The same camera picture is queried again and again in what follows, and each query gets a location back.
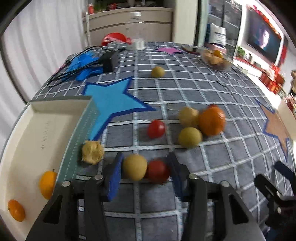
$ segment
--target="black power adapter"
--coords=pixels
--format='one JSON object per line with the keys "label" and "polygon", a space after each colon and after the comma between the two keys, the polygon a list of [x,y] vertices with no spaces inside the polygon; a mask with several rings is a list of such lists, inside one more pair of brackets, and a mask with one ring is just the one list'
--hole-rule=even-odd
{"label": "black power adapter", "polygon": [[118,64],[118,54],[122,51],[107,51],[105,52],[99,59],[99,64],[103,66],[103,73],[110,73],[113,72],[115,67]]}

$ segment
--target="white plastic bag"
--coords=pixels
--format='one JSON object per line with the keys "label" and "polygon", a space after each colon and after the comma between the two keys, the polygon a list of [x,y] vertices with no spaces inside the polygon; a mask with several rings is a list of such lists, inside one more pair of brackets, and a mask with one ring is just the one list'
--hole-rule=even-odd
{"label": "white plastic bag", "polygon": [[226,29],[211,23],[209,43],[225,46]]}

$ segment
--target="white tray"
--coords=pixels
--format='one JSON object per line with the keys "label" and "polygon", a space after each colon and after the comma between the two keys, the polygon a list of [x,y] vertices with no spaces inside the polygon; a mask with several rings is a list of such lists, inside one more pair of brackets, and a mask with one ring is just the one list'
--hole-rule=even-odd
{"label": "white tray", "polygon": [[[7,140],[0,162],[0,215],[18,241],[24,241],[47,203],[38,182],[45,171],[59,171],[64,153],[90,97],[30,102]],[[7,210],[10,199],[21,203],[23,222]]]}

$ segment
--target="orange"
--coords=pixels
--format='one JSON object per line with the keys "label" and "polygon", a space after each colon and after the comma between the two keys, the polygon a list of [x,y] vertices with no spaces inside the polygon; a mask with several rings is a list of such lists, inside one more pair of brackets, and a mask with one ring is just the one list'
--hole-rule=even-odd
{"label": "orange", "polygon": [[199,129],[207,136],[218,135],[225,127],[225,113],[217,106],[210,106],[199,115]]}
{"label": "orange", "polygon": [[219,57],[219,58],[223,58],[222,53],[221,53],[219,50],[217,50],[217,49],[214,50],[213,55],[215,55],[215,56],[217,56],[217,57]]}
{"label": "orange", "polygon": [[52,196],[57,173],[54,171],[45,172],[39,180],[39,189],[43,197],[47,200]]}
{"label": "orange", "polygon": [[22,222],[26,217],[24,207],[17,200],[8,201],[8,210],[10,215],[18,222]]}

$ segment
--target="television screen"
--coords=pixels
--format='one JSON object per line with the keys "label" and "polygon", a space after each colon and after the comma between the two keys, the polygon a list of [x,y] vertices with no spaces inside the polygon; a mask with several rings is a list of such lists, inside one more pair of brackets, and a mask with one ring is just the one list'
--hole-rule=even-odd
{"label": "television screen", "polygon": [[281,43],[280,38],[254,10],[249,11],[249,16],[248,45],[275,63]]}

